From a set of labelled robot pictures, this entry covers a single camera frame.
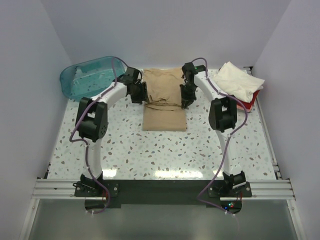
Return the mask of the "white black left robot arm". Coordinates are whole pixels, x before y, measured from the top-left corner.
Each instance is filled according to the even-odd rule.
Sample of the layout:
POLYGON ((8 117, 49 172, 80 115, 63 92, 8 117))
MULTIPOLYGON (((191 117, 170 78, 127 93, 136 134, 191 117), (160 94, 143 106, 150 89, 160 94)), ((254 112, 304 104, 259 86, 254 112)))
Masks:
POLYGON ((82 141, 85 145, 83 173, 80 181, 73 184, 76 197, 107 198, 110 195, 103 180, 102 139, 108 129, 109 108, 126 96, 130 96, 135 104, 149 100, 142 73, 133 67, 128 67, 101 93, 79 101, 75 128, 69 139, 72 143, 82 141))

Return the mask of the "beige t shirt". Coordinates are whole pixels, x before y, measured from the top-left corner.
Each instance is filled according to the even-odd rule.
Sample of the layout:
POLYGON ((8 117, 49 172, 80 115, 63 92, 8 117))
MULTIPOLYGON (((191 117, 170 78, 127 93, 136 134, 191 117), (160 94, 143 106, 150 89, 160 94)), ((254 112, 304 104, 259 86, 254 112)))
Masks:
POLYGON ((143 81, 149 102, 144 104, 143 131, 185 132, 186 112, 182 109, 180 85, 184 83, 181 68, 145 68, 143 81))

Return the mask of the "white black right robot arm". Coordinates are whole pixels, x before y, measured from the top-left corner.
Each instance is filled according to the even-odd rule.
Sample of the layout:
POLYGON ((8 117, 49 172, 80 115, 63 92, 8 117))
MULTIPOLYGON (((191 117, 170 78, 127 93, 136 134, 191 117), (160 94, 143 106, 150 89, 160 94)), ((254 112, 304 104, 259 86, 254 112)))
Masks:
POLYGON ((245 173, 241 167, 240 159, 235 147, 235 133, 244 126, 242 123, 236 127, 238 120, 237 99, 217 89, 208 76, 208 69, 205 65, 195 66, 187 62, 182 66, 182 78, 184 83, 180 85, 181 108, 189 107, 196 99, 196 89, 200 88, 210 101, 208 122, 215 131, 221 151, 221 164, 213 179, 198 194, 199 199, 206 190, 213 187, 219 172, 222 172, 222 190, 225 193, 242 187, 246 184, 245 173))

